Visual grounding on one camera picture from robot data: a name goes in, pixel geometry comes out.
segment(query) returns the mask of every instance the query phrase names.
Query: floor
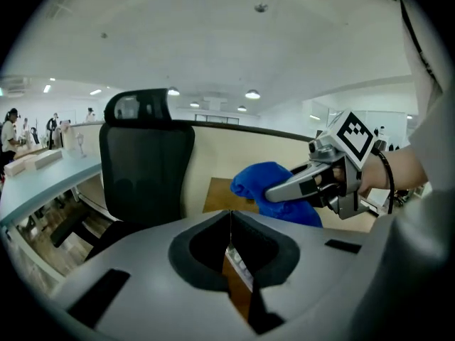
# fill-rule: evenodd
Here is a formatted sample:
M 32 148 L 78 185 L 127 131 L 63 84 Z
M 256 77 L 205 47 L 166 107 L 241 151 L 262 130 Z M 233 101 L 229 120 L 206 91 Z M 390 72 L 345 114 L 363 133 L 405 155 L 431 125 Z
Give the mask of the floor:
M 62 197 L 65 207 L 60 208 L 59 204 L 52 201 L 45 206 L 43 218 L 40 219 L 44 226 L 43 231 L 39 232 L 34 223 L 25 219 L 18 230 L 28 244 L 60 274 L 66 276 L 73 269 L 81 265 L 88 255 L 92 246 L 79 238 L 76 234 L 71 234 L 60 247 L 55 248 L 50 242 L 50 234 L 54 229 L 74 210 L 84 205 L 75 202 L 71 195 Z M 90 216 L 85 220 L 86 227 L 97 237 L 109 227 L 110 222 L 90 210 Z M 26 280 L 35 288 L 45 294 L 50 294 L 56 286 L 56 282 L 45 272 L 41 271 L 13 242 L 6 241 L 11 258 L 15 265 L 21 270 Z

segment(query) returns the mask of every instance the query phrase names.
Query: black wristband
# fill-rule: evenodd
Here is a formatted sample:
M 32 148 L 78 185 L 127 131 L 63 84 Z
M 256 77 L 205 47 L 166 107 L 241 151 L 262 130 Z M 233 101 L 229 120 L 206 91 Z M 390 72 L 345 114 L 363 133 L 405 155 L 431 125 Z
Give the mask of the black wristband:
M 385 171 L 387 172 L 387 175 L 389 176 L 390 200 L 389 200 L 388 213 L 391 214 L 392 213 L 392 209 L 393 209 L 393 197 L 394 197 L 394 194 L 395 194 L 395 183 L 393 181 L 392 169 L 390 167 L 389 161 L 387 160 L 387 158 L 384 156 L 384 154 L 382 154 L 382 152 L 378 148 L 373 147 L 373 149 L 371 149 L 371 153 L 374 156 L 378 156 L 379 157 L 379 159 L 382 161 L 382 164 L 384 164 Z

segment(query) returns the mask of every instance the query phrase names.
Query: black office chair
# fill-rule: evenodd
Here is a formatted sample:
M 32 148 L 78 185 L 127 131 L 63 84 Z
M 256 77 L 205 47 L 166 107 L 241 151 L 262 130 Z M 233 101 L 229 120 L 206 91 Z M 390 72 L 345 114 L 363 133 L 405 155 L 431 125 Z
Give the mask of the black office chair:
M 182 218 L 181 188 L 194 145 L 191 125 L 171 119 L 167 89 L 114 96 L 105 121 L 100 130 L 105 200 L 121 222 L 113 222 L 96 240 L 87 259 L 128 234 Z M 51 235 L 54 245 L 60 246 L 73 229 L 93 242 L 81 228 L 86 217 L 87 211 L 76 213 L 59 225 Z

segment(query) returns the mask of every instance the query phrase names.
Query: hand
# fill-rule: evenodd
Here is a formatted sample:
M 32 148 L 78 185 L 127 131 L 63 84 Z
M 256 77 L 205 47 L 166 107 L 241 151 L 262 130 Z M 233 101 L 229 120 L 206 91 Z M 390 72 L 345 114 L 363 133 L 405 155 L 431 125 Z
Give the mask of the hand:
M 346 181 L 344 169 L 341 167 L 333 168 L 333 177 L 340 183 Z M 371 189 L 375 187 L 375 183 L 381 178 L 386 178 L 387 180 L 387 173 L 385 172 L 384 166 L 377 156 L 370 154 L 362 168 L 362 182 L 358 189 L 359 195 L 367 198 Z M 314 180 L 319 185 L 322 180 L 321 175 L 316 176 Z

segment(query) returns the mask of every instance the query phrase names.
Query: cardboard box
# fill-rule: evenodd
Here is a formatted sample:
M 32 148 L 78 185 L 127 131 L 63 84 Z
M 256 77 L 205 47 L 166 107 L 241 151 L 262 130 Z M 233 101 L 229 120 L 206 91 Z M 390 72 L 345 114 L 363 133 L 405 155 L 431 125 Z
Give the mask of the cardboard box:
M 5 165 L 5 174 L 9 177 L 15 176 L 17 173 L 22 172 L 26 168 L 25 162 L 29 159 L 36 157 L 34 154 L 28 154 L 27 156 L 23 156 L 22 158 L 17 159 L 16 161 L 12 161 L 9 164 Z
M 35 158 L 31 158 L 25 161 L 26 170 L 36 171 L 43 166 L 52 163 L 58 159 L 62 158 L 62 151 L 45 151 L 44 153 L 38 154 Z

